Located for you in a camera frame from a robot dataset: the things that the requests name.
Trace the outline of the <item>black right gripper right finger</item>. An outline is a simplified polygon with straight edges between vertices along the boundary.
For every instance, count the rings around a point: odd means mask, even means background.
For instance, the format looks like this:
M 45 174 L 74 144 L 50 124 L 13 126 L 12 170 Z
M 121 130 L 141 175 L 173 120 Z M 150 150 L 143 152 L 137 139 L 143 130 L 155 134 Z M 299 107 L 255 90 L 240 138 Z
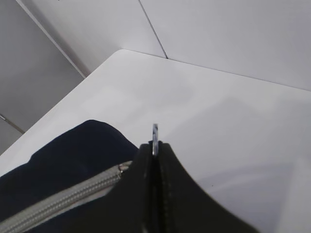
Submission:
M 159 143 L 158 218 L 162 233 L 256 233 L 225 209 L 190 176 L 170 144 Z

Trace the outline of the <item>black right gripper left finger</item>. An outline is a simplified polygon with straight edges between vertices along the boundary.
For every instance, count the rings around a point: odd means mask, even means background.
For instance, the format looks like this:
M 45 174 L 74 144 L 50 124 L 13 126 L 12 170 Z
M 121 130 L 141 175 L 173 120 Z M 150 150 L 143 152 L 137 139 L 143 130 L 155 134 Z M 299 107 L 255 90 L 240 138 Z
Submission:
M 158 146 L 143 144 L 121 180 L 103 198 L 73 210 L 64 233 L 156 233 Z

